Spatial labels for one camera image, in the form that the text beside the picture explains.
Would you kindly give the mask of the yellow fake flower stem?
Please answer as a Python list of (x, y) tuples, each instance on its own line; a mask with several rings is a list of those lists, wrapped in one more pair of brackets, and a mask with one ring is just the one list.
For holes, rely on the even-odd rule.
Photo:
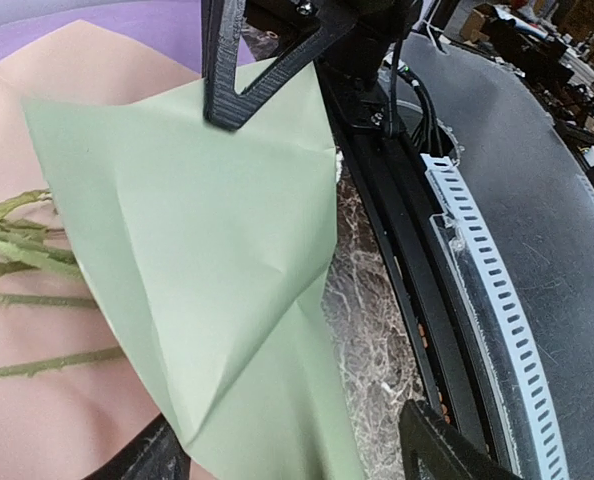
[(11, 305), (98, 309), (97, 302), (90, 298), (0, 293), (0, 306)]

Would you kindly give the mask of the peach and green wrapping paper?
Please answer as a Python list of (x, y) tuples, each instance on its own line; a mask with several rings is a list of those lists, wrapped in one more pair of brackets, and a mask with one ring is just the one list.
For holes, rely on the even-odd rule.
[(75, 21), (0, 60), (0, 202), (62, 227), (81, 279), (0, 293), (0, 367), (125, 357), (0, 379), (0, 479), (82, 479), (155, 417), (198, 476), (360, 479), (321, 302), (337, 242), (335, 146), (312, 67), (239, 131), (203, 117), (193, 70)]

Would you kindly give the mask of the blue fake flower stem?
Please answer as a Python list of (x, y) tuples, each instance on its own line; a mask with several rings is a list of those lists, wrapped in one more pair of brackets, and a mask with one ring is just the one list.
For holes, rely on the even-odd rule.
[(51, 206), (47, 189), (29, 190), (0, 202), (0, 275), (23, 270), (42, 270), (76, 279), (83, 277), (76, 257), (65, 246), (65, 229), (27, 218), (10, 217), (34, 204)]

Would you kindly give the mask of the white and red flower stem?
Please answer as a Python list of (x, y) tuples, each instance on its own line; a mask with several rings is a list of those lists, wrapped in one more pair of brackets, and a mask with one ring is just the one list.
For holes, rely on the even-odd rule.
[(44, 360), (1, 366), (0, 379), (9, 377), (34, 375), (47, 371), (61, 370), (66, 367), (87, 365), (98, 362), (113, 361), (124, 358), (125, 354), (120, 347), (111, 347), (90, 352), (81, 352), (66, 356), (58, 356)]

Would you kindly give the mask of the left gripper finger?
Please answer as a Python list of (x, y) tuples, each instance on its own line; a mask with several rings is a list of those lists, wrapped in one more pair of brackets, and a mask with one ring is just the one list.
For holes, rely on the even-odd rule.
[(408, 400), (399, 418), (402, 465), (407, 479), (520, 479), (525, 473), (511, 452), (500, 414), (484, 418), (492, 445), (505, 454), (498, 463), (480, 451), (425, 401)]

